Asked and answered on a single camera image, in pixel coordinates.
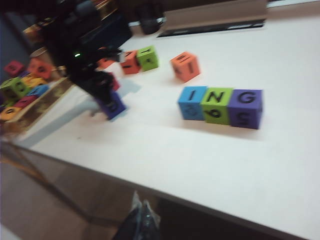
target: floor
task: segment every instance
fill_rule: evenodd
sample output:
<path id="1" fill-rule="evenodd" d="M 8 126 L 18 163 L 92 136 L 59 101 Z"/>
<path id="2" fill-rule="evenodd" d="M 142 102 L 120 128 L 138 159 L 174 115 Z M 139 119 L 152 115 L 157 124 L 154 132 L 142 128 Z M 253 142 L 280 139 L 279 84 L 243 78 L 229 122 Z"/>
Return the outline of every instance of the floor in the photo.
<path id="1" fill-rule="evenodd" d="M 111 240 L 131 209 L 134 188 L 104 175 L 66 165 L 43 156 L 28 155 L 46 173 L 59 193 L 72 200 L 76 208 L 56 190 L 48 189 L 15 167 L 1 163 L 1 239 L 3 240 Z M 3 159 L 21 161 L 9 150 Z M 279 240 L 191 209 L 184 205 L 138 191 L 161 216 L 163 240 Z"/>

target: wooden tray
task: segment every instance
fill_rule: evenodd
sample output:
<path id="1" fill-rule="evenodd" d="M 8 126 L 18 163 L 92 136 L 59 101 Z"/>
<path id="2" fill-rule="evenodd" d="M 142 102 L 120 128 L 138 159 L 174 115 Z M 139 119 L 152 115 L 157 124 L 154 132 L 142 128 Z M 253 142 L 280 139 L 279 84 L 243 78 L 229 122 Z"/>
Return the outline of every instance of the wooden tray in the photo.
<path id="1" fill-rule="evenodd" d="M 61 97 L 68 92 L 73 83 L 66 77 L 58 80 L 54 86 L 37 100 L 23 108 L 13 119 L 3 124 L 4 133 L 22 133 L 31 128 Z"/>

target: letter block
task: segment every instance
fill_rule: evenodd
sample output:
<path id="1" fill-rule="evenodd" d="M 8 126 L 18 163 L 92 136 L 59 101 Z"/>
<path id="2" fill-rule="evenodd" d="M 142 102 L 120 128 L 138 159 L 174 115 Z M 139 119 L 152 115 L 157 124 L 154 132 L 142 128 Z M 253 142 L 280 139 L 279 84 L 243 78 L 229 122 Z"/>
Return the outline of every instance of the letter block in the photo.
<path id="1" fill-rule="evenodd" d="M 9 74 L 10 77 L 15 78 L 25 70 L 25 66 L 21 62 L 13 60 L 4 67 L 4 70 Z"/>
<path id="2" fill-rule="evenodd" d="M 36 96 L 37 98 L 44 94 L 49 89 L 47 84 L 36 86 L 32 89 L 27 96 Z"/>
<path id="3" fill-rule="evenodd" d="M 4 109 L 0 114 L 0 120 L 2 122 L 9 121 L 21 110 L 20 107 L 9 106 Z"/>
<path id="4" fill-rule="evenodd" d="M 137 52 L 137 50 L 133 50 L 125 53 L 125 62 L 121 63 L 125 74 L 137 74 L 140 72 L 141 66 L 137 59 Z"/>
<path id="5" fill-rule="evenodd" d="M 263 112 L 262 90 L 235 89 L 228 105 L 230 125 L 259 129 Z"/>
<path id="6" fill-rule="evenodd" d="M 200 74 L 197 57 L 189 52 L 183 52 L 171 59 L 175 76 L 184 82 L 193 79 Z"/>
<path id="7" fill-rule="evenodd" d="M 23 72 L 21 72 L 21 73 L 19 74 L 19 77 L 20 77 L 20 78 L 23 78 L 23 77 L 27 76 L 28 74 L 30 74 L 30 72 L 28 72 L 28 71 L 23 71 Z"/>
<path id="8" fill-rule="evenodd" d="M 1 93 L 9 101 L 18 101 L 24 97 L 31 88 L 26 86 L 20 77 L 15 77 L 4 81 L 1 84 Z"/>
<path id="9" fill-rule="evenodd" d="M 185 120 L 205 120 L 200 103 L 206 91 L 206 86 L 186 86 L 183 89 L 178 104 Z"/>
<path id="10" fill-rule="evenodd" d="M 228 103 L 233 88 L 210 87 L 207 89 L 201 107 L 207 123 L 229 125 Z"/>
<path id="11" fill-rule="evenodd" d="M 37 78 L 36 75 L 34 75 L 33 73 L 29 73 L 29 74 L 25 75 L 21 80 L 29 88 L 32 88 L 30 82 L 32 79 L 35 79 L 35 78 Z"/>
<path id="12" fill-rule="evenodd" d="M 156 49 L 153 45 L 139 49 L 137 51 L 136 58 L 138 59 L 143 71 L 159 67 Z"/>
<path id="13" fill-rule="evenodd" d="M 14 107 L 17 108 L 25 108 L 26 106 L 28 106 L 30 103 L 32 103 L 34 100 L 37 99 L 36 95 L 31 95 L 31 96 L 24 96 L 23 98 L 21 98 L 15 105 L 13 105 Z"/>
<path id="14" fill-rule="evenodd" d="M 31 88 L 35 88 L 37 86 L 46 85 L 46 84 L 48 83 L 42 77 L 37 77 L 37 78 L 31 79 L 28 85 Z"/>
<path id="15" fill-rule="evenodd" d="M 99 104 L 101 110 L 108 116 L 108 119 L 111 120 L 124 110 L 126 110 L 125 105 L 122 103 L 121 98 L 116 92 L 111 93 L 112 101 L 110 104 L 105 105 L 99 99 L 95 99 L 96 102 Z"/>

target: pile of blocks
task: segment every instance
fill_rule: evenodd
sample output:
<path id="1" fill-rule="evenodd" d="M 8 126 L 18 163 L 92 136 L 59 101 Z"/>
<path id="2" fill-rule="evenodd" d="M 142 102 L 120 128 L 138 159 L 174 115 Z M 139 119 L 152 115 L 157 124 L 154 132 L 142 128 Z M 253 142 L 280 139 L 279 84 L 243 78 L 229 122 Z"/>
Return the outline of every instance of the pile of blocks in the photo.
<path id="1" fill-rule="evenodd" d="M 178 104 L 185 120 L 259 129 L 263 112 L 262 90 L 187 86 Z"/>
<path id="2" fill-rule="evenodd" d="M 103 58 L 97 63 L 99 67 L 106 69 L 113 63 L 113 61 Z M 158 68 L 158 66 L 159 61 L 156 49 L 153 45 L 141 48 L 139 50 L 127 51 L 125 53 L 125 62 L 121 63 L 121 67 L 125 74 L 137 74 L 141 69 L 143 71 L 148 71 Z M 119 95 L 116 93 L 116 90 L 119 87 L 119 83 L 113 76 L 113 92 L 111 93 L 112 103 L 109 105 L 104 105 L 103 102 L 101 102 L 99 99 L 96 99 L 96 102 L 99 104 L 102 111 L 108 116 L 109 120 L 113 119 L 126 109 Z"/>
<path id="3" fill-rule="evenodd" d="M 139 50 L 127 51 L 125 62 L 121 63 L 125 74 L 137 74 L 142 69 L 148 71 L 159 67 L 158 56 L 153 45 Z"/>
<path id="4" fill-rule="evenodd" d="M 0 106 L 0 120 L 11 120 L 21 109 L 25 108 L 48 89 L 46 81 L 53 66 L 37 58 L 32 58 L 27 70 L 25 66 L 16 61 L 11 61 L 4 70 L 11 79 L 4 81 L 0 86 L 1 95 L 5 102 Z"/>

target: white table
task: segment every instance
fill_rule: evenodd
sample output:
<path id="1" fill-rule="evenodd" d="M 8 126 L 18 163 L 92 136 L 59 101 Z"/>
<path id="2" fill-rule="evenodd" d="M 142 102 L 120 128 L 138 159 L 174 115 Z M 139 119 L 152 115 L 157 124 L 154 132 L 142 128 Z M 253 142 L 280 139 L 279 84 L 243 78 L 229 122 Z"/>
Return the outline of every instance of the white table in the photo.
<path id="1" fill-rule="evenodd" d="M 17 146 L 210 209 L 320 239 L 320 4 L 269 9 L 263 28 L 170 38 L 160 67 L 120 79 L 128 110 L 112 121 L 73 88 L 15 140 Z M 169 60 L 196 54 L 201 74 L 183 84 Z M 264 89 L 261 129 L 183 120 L 185 86 Z"/>

